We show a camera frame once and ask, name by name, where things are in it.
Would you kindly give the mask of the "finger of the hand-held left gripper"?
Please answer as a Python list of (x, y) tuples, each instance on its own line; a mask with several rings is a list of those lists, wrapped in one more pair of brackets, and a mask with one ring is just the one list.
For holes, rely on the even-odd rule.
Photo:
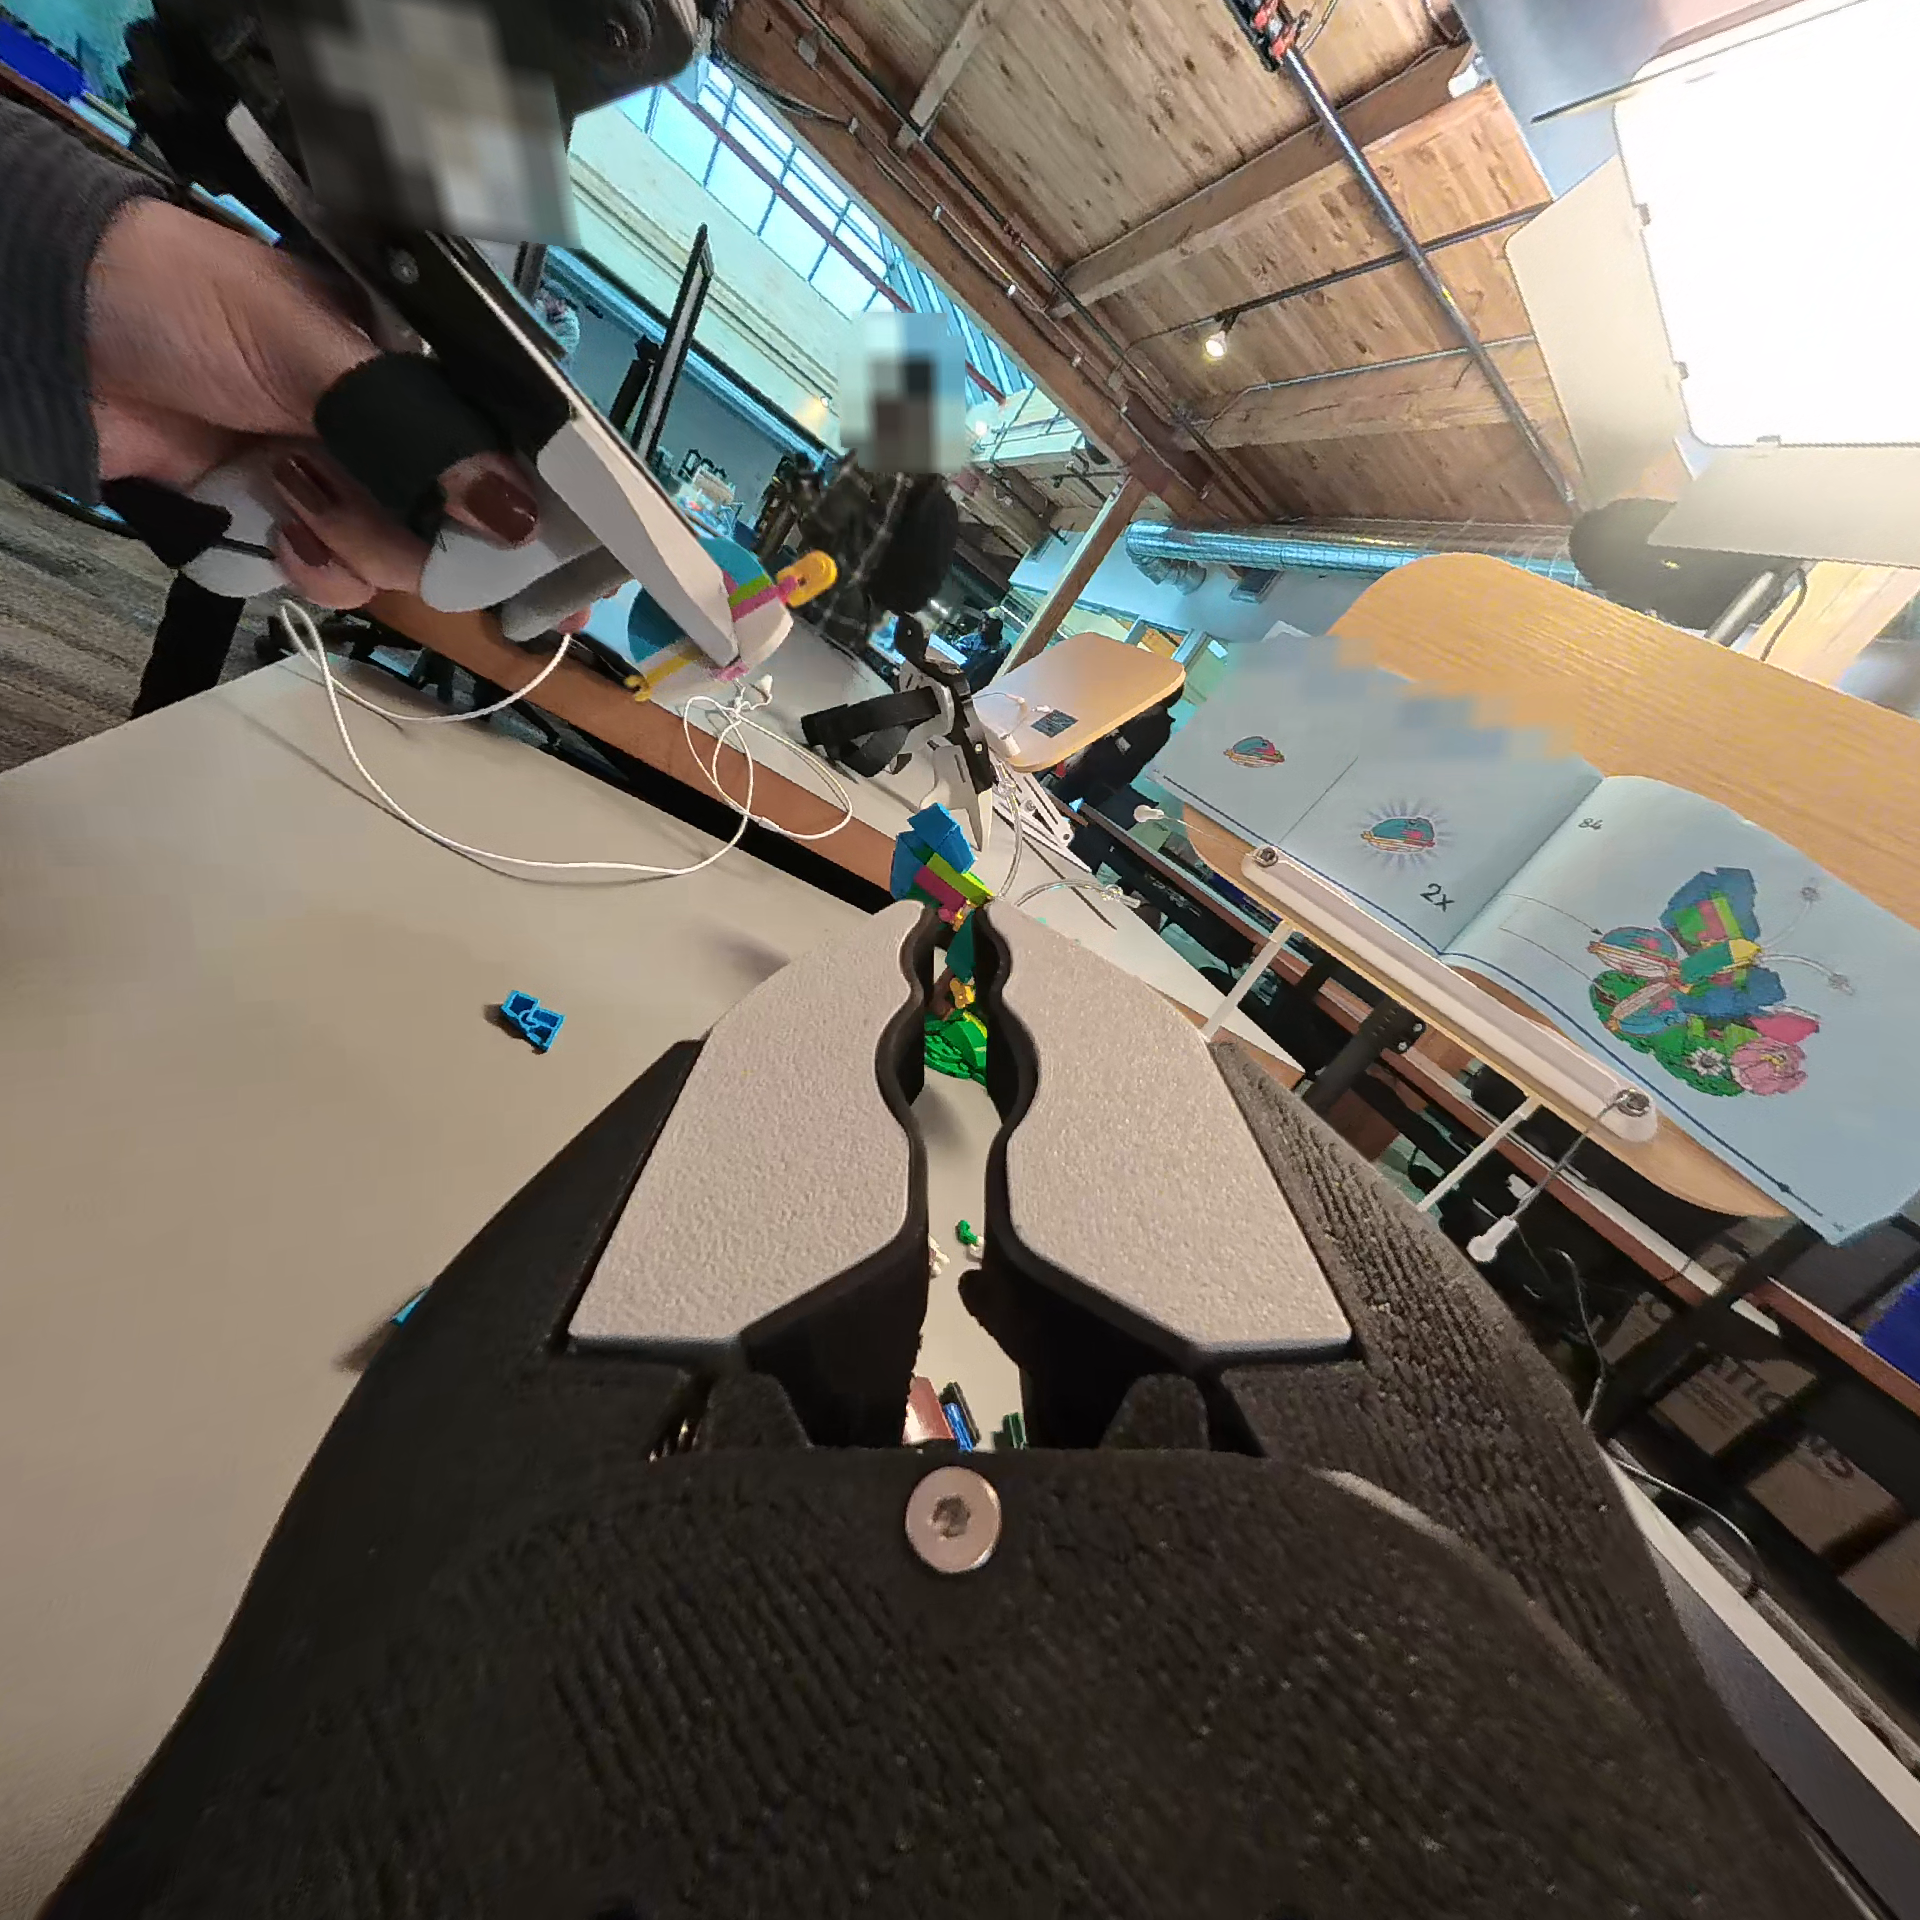
[(574, 634), (598, 602), (630, 579), (609, 552), (588, 552), (510, 595), (499, 606), (500, 635), (526, 642), (542, 634)]
[(745, 660), (724, 571), (613, 428), (597, 417), (566, 419), (536, 456), (536, 470), (714, 666)]

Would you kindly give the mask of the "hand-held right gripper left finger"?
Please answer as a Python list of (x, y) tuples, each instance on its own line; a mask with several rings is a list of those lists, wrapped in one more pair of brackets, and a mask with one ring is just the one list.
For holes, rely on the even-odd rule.
[(920, 1345), (926, 1148), (910, 1063), (930, 928), (893, 904), (731, 1006), (698, 1048), (566, 1338), (590, 1351), (752, 1354), (851, 1308)]

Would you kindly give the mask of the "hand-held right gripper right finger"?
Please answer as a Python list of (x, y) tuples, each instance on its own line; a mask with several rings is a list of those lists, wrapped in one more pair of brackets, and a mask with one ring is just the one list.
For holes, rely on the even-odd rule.
[(995, 1263), (1179, 1369), (1346, 1354), (1350, 1320), (1202, 1031), (1026, 913), (977, 926)]

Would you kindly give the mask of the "teal pink yellow lego piece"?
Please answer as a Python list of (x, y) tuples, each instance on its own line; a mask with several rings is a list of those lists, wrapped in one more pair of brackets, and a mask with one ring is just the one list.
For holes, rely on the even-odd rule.
[(659, 599), (637, 588), (628, 609), (627, 651), (630, 668), (624, 688), (637, 703), (653, 699), (670, 682), (737, 684), (763, 666), (794, 627), (794, 614), (838, 584), (838, 568), (822, 550), (809, 550), (770, 571), (748, 546), (709, 536), (706, 559), (717, 566), (737, 656), (714, 660)]

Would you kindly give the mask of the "colourful lego butterfly build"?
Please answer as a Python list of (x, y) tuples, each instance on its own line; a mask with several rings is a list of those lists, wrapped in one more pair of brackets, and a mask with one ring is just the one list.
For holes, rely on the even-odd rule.
[(923, 1023), (923, 1065), (941, 1078), (985, 1086), (990, 1028), (977, 1001), (977, 915), (995, 899), (977, 871), (965, 827), (941, 803), (917, 810), (896, 838), (892, 896), (926, 905), (945, 931), (945, 951)]

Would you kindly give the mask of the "person's left forearm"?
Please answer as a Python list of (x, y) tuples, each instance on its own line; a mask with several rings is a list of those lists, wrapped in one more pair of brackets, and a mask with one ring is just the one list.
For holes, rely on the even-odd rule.
[(158, 185), (2, 105), (2, 475), (83, 503), (100, 494), (89, 411), (88, 284), (113, 219)]

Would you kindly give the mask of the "loose lego pieces cluster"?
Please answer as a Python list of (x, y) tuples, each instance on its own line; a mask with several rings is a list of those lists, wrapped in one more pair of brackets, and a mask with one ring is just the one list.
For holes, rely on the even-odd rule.
[(900, 1446), (907, 1450), (953, 1448), (971, 1452), (1026, 1450), (1025, 1415), (1005, 1414), (997, 1426), (985, 1426), (971, 1410), (961, 1383), (936, 1386), (912, 1376), (907, 1386)]

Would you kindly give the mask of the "lego instruction booklet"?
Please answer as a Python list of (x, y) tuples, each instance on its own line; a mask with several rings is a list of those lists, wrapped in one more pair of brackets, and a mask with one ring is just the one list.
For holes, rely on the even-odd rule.
[(1915, 1202), (1915, 926), (1728, 807), (1330, 728), (1190, 722), (1149, 776), (1618, 1068), (1827, 1241)]

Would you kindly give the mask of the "person's left hand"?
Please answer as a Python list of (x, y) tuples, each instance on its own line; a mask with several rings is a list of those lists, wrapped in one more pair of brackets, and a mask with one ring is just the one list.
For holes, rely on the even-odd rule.
[(264, 464), (274, 554), (320, 609), (419, 592), (427, 545), (323, 448), (315, 406), (374, 345), (308, 267), (160, 200), (121, 207), (88, 265), (88, 384), (106, 483), (189, 492)]

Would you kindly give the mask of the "black monitor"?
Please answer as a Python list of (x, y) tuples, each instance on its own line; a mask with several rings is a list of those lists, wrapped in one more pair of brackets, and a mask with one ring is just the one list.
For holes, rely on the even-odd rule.
[(633, 360), (613, 400), (610, 424), (645, 466), (656, 462), (665, 417), (680, 392), (710, 286), (714, 252), (709, 227), (701, 225), (688, 250), (662, 339), (659, 343), (635, 343)]

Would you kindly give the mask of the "white booklet holder bar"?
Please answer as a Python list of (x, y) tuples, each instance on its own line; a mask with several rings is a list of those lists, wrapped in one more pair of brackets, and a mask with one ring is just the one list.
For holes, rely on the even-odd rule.
[(1632, 1145), (1657, 1137), (1659, 1113), (1650, 1095), (1618, 1068), (1469, 984), (1301, 862), (1260, 847), (1241, 859), (1240, 886), (1286, 928), (1301, 931), (1563, 1122), (1584, 1122)]

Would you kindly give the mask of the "round wooden table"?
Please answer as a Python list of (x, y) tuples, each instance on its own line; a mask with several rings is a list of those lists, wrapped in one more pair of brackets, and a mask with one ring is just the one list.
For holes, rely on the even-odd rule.
[(1037, 776), (1176, 703), (1184, 666), (1104, 634), (1051, 642), (977, 696), (977, 716), (1000, 764)]

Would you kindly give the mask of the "wooden booklet stand board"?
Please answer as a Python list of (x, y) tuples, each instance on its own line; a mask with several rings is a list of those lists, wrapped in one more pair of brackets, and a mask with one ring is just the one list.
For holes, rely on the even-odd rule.
[[(1325, 638), (1234, 648), (1176, 736), (1190, 722), (1333, 730), (1336, 745), (1406, 761), (1548, 758), (1648, 778), (1728, 807), (1918, 926), (1915, 721), (1497, 561), (1420, 561)], [(1693, 1140), (1659, 1118), (1645, 1145), (1667, 1137)], [(1760, 1212), (1787, 1215), (1693, 1144)]]

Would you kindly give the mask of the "bright studio light panel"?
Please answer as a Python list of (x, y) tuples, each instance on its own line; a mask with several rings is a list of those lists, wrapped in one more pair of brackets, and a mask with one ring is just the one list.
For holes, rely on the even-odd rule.
[(1614, 155), (1506, 248), (1584, 511), (1915, 569), (1918, 6), (1753, 6), (1548, 113)]

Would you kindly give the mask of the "silver ventilation duct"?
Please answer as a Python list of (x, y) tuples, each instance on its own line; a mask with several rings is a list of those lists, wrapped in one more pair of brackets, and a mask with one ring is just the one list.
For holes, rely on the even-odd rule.
[(1549, 584), (1592, 590), (1568, 550), (1568, 528), (1517, 521), (1286, 519), (1275, 524), (1171, 524), (1138, 519), (1123, 538), (1140, 574), (1234, 569), (1325, 571), (1378, 579), (1435, 559), (1499, 561)]

